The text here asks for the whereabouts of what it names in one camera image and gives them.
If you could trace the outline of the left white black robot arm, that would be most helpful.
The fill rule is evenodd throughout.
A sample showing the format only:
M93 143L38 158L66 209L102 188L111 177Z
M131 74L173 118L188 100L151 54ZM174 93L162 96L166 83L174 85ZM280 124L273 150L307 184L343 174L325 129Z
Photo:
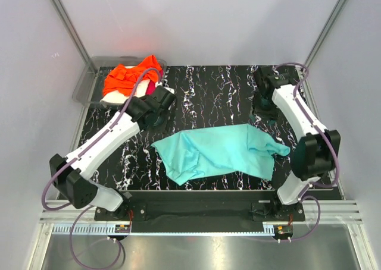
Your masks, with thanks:
M76 209L95 206L116 220L124 219L129 200L120 191L92 180L98 167L123 143L145 130L164 131L174 113L174 90L157 86L148 96L133 96L112 119L86 143L65 157L59 154L49 160L53 186Z

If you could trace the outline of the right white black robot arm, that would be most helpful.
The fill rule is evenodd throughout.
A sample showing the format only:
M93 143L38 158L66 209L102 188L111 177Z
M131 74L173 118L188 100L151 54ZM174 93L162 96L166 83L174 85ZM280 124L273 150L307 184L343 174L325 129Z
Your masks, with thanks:
M283 114L296 136L296 147L290 155L291 173L274 195L270 213L277 220L284 220L301 202L312 186L322 187L322 177L335 172L338 182L338 161L341 135L328 130L304 102L299 87L302 80L289 70L285 73L276 67L260 66L254 71L257 92L252 101L252 115L276 121Z

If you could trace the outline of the teal t shirt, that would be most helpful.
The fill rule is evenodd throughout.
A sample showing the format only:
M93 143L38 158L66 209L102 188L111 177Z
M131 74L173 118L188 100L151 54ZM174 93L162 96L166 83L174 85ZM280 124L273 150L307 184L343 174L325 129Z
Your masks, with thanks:
M290 148L250 124L183 130L156 141L166 175L178 185L189 180L242 172L270 180L274 155Z

